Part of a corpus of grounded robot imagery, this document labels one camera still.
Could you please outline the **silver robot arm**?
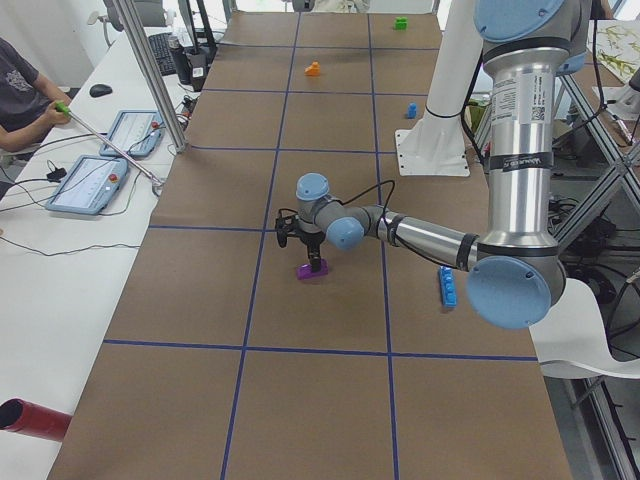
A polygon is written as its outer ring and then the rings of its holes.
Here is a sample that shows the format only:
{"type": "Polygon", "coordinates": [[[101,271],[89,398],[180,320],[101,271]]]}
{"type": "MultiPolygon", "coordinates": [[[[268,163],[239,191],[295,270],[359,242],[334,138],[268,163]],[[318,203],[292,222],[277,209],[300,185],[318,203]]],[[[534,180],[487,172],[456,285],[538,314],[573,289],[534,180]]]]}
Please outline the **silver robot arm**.
{"type": "Polygon", "coordinates": [[[469,301],[489,323],[520,329],[542,320],[566,282],[547,227],[554,85],[583,66],[590,11],[587,1],[453,2],[424,115],[397,132],[397,159],[403,175],[466,174],[461,122],[483,69],[493,81],[487,232],[351,207],[323,175],[308,173],[297,183],[297,212],[276,221],[280,245],[291,237],[306,245],[303,275],[323,269],[323,242],[348,250],[369,236],[466,272],[469,301]]]}

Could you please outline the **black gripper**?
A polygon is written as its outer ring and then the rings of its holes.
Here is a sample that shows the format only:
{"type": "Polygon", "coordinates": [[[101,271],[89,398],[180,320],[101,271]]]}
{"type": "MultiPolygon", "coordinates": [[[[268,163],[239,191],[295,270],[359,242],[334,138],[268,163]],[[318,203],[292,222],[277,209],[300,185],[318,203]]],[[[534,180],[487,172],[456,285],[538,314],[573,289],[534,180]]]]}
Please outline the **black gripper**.
{"type": "Polygon", "coordinates": [[[299,238],[307,248],[309,273],[319,272],[321,270],[320,247],[325,240],[325,233],[322,231],[315,233],[302,231],[299,238]]]}

